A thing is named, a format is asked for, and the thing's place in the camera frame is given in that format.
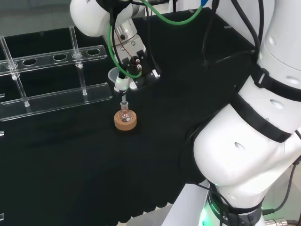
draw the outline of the metal connector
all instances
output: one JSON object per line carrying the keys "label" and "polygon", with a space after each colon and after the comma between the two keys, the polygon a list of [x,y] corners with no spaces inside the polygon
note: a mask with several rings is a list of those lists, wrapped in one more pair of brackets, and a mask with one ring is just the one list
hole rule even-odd
{"label": "metal connector", "polygon": [[284,218],[280,218],[277,220],[267,220],[265,222],[266,226],[288,226],[287,221]]}

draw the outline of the black fabric surface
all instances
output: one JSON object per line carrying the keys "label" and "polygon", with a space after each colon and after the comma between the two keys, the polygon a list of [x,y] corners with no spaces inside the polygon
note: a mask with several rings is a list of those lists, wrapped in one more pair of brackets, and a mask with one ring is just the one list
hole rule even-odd
{"label": "black fabric surface", "polygon": [[[190,24],[171,26],[151,18],[154,57],[161,78],[137,92],[129,106],[138,117],[128,133],[115,129],[120,97],[92,105],[35,115],[0,124],[0,212],[7,226],[114,226],[130,217],[174,203],[184,184],[202,181],[191,149],[183,149],[196,125],[226,105],[234,85],[247,79],[249,56],[202,66],[201,43],[209,9]],[[169,14],[184,20],[190,12]],[[147,43],[147,21],[134,20]],[[207,42],[208,60],[252,46],[214,21]],[[104,44],[77,32],[80,47]],[[7,37],[13,57],[71,49],[68,29]],[[86,84],[108,82],[109,57],[84,63]],[[74,65],[22,73],[28,96],[79,87]],[[0,77],[6,100],[19,98],[9,76]]]}

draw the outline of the black cable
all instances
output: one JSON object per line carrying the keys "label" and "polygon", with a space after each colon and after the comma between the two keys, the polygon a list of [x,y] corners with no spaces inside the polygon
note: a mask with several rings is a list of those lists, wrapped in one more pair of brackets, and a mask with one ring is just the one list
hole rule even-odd
{"label": "black cable", "polygon": [[223,217],[222,210],[220,210],[220,226],[222,226],[222,217]]}
{"label": "black cable", "polygon": [[145,10],[146,10],[146,15],[147,15],[146,19],[147,19],[147,26],[148,26],[148,34],[147,34],[148,35],[148,45],[149,45],[148,52],[151,56],[151,60],[154,64],[154,67],[155,67],[157,73],[161,74],[162,71],[161,71],[159,65],[157,64],[157,62],[155,61],[154,55],[152,54],[152,50],[151,50],[151,19],[150,19],[150,13],[149,13],[148,7],[145,7]]}
{"label": "black cable", "polygon": [[291,172],[291,175],[290,175],[290,179],[289,179],[289,183],[288,183],[288,187],[287,187],[287,191],[286,191],[286,195],[285,195],[285,198],[283,200],[283,202],[280,204],[280,206],[278,206],[276,209],[268,209],[268,210],[263,210],[262,211],[262,214],[265,216],[265,215],[268,215],[268,214],[272,214],[272,213],[275,213],[276,211],[280,210],[286,203],[287,199],[288,199],[288,196],[290,194],[290,191],[291,191],[291,186],[292,186],[292,182],[293,182],[293,174],[295,172],[295,169],[297,167],[297,165],[299,164],[299,162],[301,161],[301,157],[299,157],[297,159],[297,161],[295,161],[295,163],[293,164],[293,168],[292,168],[292,172]]}
{"label": "black cable", "polygon": [[240,15],[241,19],[244,21],[244,23],[246,24],[247,28],[249,29],[253,39],[254,39],[254,43],[255,43],[255,55],[254,55],[254,61],[257,62],[258,57],[259,57],[259,52],[260,52],[260,41],[259,38],[257,36],[257,33],[255,31],[255,29],[253,28],[251,22],[249,21],[248,17],[245,15],[244,11],[242,10],[242,8],[240,7],[239,3],[237,2],[237,0],[231,0],[232,4],[234,5],[236,11],[238,12],[238,14]]}
{"label": "black cable", "polygon": [[300,134],[300,132],[296,130],[295,133],[296,133],[297,136],[301,139],[301,134]]}
{"label": "black cable", "polygon": [[297,220],[286,220],[288,225],[298,225]]}
{"label": "black cable", "polygon": [[[169,2],[169,0],[166,0],[166,1],[160,1],[160,2],[152,3],[151,5],[152,5],[152,6],[156,6],[156,5],[161,5],[161,4],[165,4],[165,3],[168,3],[168,2]],[[142,2],[132,1],[131,3],[132,3],[133,5],[145,6],[145,4],[142,3]]]}
{"label": "black cable", "polygon": [[210,19],[209,19],[209,24],[207,26],[205,35],[204,35],[204,39],[203,39],[203,46],[202,46],[202,52],[203,52],[203,60],[204,60],[204,64],[207,65],[208,62],[206,61],[206,53],[205,53],[205,47],[206,47],[206,43],[207,43],[207,39],[211,30],[211,27],[213,25],[213,19],[214,16],[216,14],[217,8],[220,4],[220,0],[213,0],[212,1],[212,9],[211,9],[211,14],[210,14]]}
{"label": "black cable", "polygon": [[264,29],[264,5],[263,5],[263,0],[258,0],[259,4],[259,32],[258,32],[258,38],[259,42],[261,44],[262,42],[262,37],[263,37],[263,29]]}
{"label": "black cable", "polygon": [[225,197],[224,197],[222,194],[220,194],[219,192],[213,191],[212,189],[207,188],[207,187],[202,186],[202,185],[199,185],[199,184],[196,184],[196,186],[199,186],[199,187],[201,187],[201,188],[203,188],[203,189],[206,189],[206,190],[208,190],[208,191],[210,191],[210,192],[212,192],[212,193],[218,195],[219,197],[221,197],[222,199],[224,199],[224,201],[227,203],[228,206],[230,206],[231,208],[233,208],[233,206],[232,206],[232,205],[225,199]]}
{"label": "black cable", "polygon": [[177,12],[177,0],[173,0],[174,13]]}
{"label": "black cable", "polygon": [[254,50],[251,50],[251,51],[241,51],[241,52],[238,52],[238,53],[234,53],[234,54],[231,55],[231,56],[227,56],[227,57],[225,57],[225,58],[223,58],[223,59],[219,59],[219,60],[215,61],[214,63],[215,63],[215,64],[218,64],[218,63],[220,63],[220,62],[222,62],[222,61],[229,60],[229,59],[232,59],[232,58],[241,56],[241,55],[253,55],[254,52],[255,52]]}
{"label": "black cable", "polygon": [[298,222],[297,226],[301,226],[301,214],[300,214],[300,218],[299,218],[299,222]]}
{"label": "black cable", "polygon": [[120,57],[118,55],[117,48],[116,48],[116,43],[115,43],[115,25],[116,25],[116,20],[114,20],[113,24],[112,24],[112,27],[113,27],[113,29],[112,29],[112,45],[113,45],[118,63],[119,63],[120,66],[122,66],[122,62],[121,62]]}

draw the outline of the green cable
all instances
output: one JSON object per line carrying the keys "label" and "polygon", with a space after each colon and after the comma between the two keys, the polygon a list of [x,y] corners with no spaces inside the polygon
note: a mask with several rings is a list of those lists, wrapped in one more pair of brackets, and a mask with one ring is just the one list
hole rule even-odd
{"label": "green cable", "polygon": [[127,73],[125,70],[123,70],[123,68],[119,65],[119,63],[117,62],[117,60],[115,59],[115,56],[113,54],[113,51],[112,51],[112,46],[111,46],[111,30],[112,30],[112,26],[109,25],[109,33],[108,33],[108,48],[109,48],[109,52],[110,52],[110,56],[114,62],[114,64],[119,68],[119,70],[121,72],[123,72],[126,76],[132,78],[132,79],[137,79],[141,76],[141,72],[139,72],[138,75],[131,75],[129,73]]}
{"label": "green cable", "polygon": [[197,15],[201,12],[202,10],[202,6],[200,6],[198,8],[198,10],[187,20],[184,20],[184,21],[179,21],[179,22],[176,22],[176,21],[172,21],[172,20],[169,20],[167,18],[165,18],[164,16],[162,16],[151,4],[149,4],[146,0],[140,0],[141,2],[143,2],[148,8],[150,8],[161,20],[163,20],[164,22],[168,23],[168,24],[171,24],[171,25],[183,25],[183,24],[187,24],[189,22],[191,22],[194,18],[197,17]]}

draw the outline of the black strap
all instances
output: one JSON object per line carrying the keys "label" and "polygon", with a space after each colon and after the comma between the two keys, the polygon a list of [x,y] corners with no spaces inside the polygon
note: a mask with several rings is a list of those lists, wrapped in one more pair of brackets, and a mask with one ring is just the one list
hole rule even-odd
{"label": "black strap", "polygon": [[269,72],[259,65],[252,67],[251,77],[259,88],[265,88],[278,96],[301,102],[301,89],[285,85],[269,76]]}
{"label": "black strap", "polygon": [[257,206],[248,209],[227,206],[212,192],[208,193],[207,200],[214,215],[220,219],[222,214],[222,222],[227,226],[255,226],[261,218],[263,200]]}
{"label": "black strap", "polygon": [[262,118],[239,94],[232,98],[230,104],[246,123],[267,138],[283,143],[291,136]]}

